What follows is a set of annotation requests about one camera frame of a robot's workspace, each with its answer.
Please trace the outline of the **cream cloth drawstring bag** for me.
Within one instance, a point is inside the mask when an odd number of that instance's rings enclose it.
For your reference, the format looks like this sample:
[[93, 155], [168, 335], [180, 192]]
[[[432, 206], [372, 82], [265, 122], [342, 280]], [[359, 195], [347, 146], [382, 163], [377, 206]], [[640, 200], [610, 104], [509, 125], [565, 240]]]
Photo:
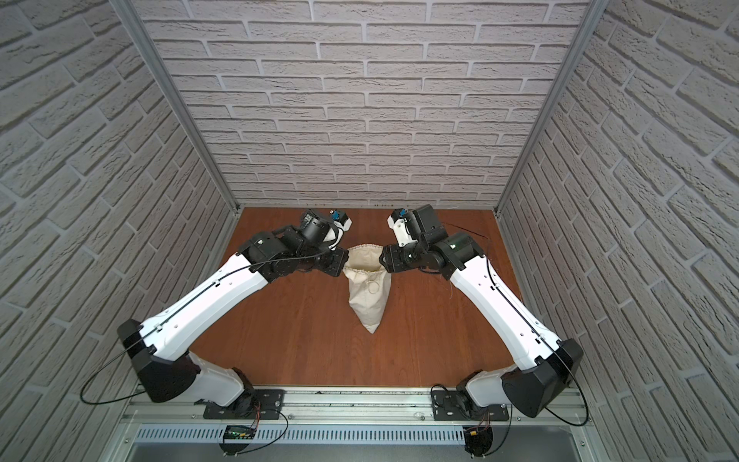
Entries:
[[392, 275], [379, 262], [382, 252], [378, 244], [353, 246], [343, 269], [348, 279], [349, 306], [371, 334], [379, 328], [392, 286]]

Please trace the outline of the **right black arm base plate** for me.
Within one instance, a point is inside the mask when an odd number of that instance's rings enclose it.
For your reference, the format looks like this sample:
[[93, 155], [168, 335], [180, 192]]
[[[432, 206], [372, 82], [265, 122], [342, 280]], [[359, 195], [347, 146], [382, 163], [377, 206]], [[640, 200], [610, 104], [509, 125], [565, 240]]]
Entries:
[[480, 407], [464, 391], [434, 386], [429, 390], [435, 421], [504, 422], [510, 417], [508, 407], [493, 404]]

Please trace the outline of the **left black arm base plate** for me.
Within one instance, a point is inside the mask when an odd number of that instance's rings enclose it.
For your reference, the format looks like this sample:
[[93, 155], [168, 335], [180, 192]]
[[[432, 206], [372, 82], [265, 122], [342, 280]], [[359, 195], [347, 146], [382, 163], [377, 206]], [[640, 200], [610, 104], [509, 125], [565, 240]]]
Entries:
[[229, 406], [207, 402], [205, 420], [279, 420], [286, 391], [283, 389], [245, 390]]

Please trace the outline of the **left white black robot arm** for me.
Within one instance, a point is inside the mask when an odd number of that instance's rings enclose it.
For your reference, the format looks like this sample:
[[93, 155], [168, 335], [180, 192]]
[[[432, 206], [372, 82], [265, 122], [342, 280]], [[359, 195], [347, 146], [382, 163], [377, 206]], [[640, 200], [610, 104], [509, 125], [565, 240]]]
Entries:
[[348, 261], [341, 248], [351, 220], [343, 211], [325, 216], [309, 209], [297, 225], [254, 235], [192, 292], [161, 313], [129, 320], [117, 332], [140, 385], [152, 402], [192, 400], [246, 414], [254, 388], [238, 369], [224, 369], [191, 346], [237, 304], [296, 271], [337, 277]]

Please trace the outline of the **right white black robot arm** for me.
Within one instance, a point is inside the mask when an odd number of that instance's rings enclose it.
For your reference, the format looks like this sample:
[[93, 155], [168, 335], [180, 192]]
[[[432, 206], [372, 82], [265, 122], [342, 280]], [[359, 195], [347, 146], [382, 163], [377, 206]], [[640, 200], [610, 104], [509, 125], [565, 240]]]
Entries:
[[584, 351], [539, 321], [493, 269], [482, 246], [466, 231], [448, 234], [430, 205], [396, 209], [388, 219], [396, 243], [384, 246], [389, 273], [436, 271], [465, 295], [498, 333], [512, 357], [508, 368], [473, 373], [461, 395], [479, 408], [508, 404], [537, 417], [575, 380]]

